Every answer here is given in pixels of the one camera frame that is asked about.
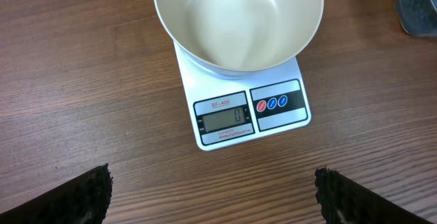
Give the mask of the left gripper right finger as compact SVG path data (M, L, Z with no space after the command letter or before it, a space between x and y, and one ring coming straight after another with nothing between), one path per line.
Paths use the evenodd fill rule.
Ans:
M315 187L315 198L327 224L429 223L326 167L315 170Z

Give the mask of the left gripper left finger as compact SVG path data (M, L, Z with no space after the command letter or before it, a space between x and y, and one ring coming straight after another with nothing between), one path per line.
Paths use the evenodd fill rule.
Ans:
M101 165L1 214L2 223L102 223L111 203L113 177Z

